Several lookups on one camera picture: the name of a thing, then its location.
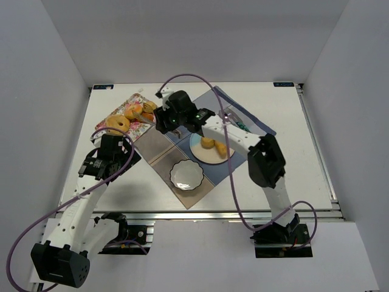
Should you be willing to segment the dark brown muffin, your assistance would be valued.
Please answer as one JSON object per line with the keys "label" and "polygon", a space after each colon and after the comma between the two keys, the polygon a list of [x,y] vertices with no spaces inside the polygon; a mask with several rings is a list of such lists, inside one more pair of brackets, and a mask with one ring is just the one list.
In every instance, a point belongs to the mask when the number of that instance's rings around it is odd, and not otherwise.
{"label": "dark brown muffin", "polygon": [[151,113],[142,113],[142,116],[146,118],[147,120],[150,120],[151,122],[154,121],[154,115]]}

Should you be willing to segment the round golden bun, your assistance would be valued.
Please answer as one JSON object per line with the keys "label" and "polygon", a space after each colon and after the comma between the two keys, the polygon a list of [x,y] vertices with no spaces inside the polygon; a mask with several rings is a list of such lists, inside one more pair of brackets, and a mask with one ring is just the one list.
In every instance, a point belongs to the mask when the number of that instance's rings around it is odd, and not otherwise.
{"label": "round golden bun", "polygon": [[201,137],[201,146],[204,149],[212,149],[215,146],[215,141],[207,137]]}

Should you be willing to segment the long twisted bread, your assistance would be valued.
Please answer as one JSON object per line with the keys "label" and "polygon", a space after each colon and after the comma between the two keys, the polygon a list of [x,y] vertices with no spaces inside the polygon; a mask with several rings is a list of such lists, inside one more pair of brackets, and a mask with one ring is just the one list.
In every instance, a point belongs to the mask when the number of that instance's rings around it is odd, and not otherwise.
{"label": "long twisted bread", "polygon": [[227,157],[227,146],[223,144],[222,142],[219,142],[217,140],[214,141],[216,151],[218,152],[218,155],[220,158],[226,158]]}

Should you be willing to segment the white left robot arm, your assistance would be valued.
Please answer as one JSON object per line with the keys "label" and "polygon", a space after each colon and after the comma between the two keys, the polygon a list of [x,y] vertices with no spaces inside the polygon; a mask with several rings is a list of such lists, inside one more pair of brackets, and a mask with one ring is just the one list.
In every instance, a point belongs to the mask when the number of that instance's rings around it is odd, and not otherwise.
{"label": "white left robot arm", "polygon": [[140,161],[130,141],[123,136],[103,134],[98,147],[85,157],[79,171],[73,202],[44,243],[37,243],[31,258],[38,277],[45,282],[81,287],[92,259],[108,243],[128,239],[126,217],[108,212],[87,229],[92,213],[109,184]]}

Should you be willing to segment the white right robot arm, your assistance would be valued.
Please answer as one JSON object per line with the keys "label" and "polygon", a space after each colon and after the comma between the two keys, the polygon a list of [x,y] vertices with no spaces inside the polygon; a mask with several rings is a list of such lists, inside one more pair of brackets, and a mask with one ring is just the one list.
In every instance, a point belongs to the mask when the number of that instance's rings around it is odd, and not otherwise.
{"label": "white right robot arm", "polygon": [[245,157],[249,176],[263,189],[272,214],[270,225],[254,230],[291,236],[300,220],[287,194],[286,161],[275,136],[242,130],[209,109],[199,109],[185,91],[162,88],[156,96],[162,99],[162,106],[154,111],[157,130],[165,134],[185,127],[191,133],[223,142]]}

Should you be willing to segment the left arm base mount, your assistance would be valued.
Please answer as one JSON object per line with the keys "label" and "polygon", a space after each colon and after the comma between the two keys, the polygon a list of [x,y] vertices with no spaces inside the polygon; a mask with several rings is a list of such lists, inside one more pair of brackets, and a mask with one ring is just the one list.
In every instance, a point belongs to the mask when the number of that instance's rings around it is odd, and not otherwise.
{"label": "left arm base mount", "polygon": [[94,227],[101,220],[113,220],[119,224],[118,236],[108,242],[100,254],[106,255],[146,255],[150,251],[147,245],[148,226],[129,224],[124,214],[119,212],[104,213],[101,217],[94,218]]}

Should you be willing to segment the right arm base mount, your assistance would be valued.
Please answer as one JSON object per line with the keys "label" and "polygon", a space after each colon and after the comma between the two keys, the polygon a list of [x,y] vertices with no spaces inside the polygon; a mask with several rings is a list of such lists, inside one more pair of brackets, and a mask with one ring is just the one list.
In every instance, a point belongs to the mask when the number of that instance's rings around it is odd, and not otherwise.
{"label": "right arm base mount", "polygon": [[286,227],[272,223],[250,237],[257,259],[313,257],[309,238],[308,227],[300,223],[297,214]]}

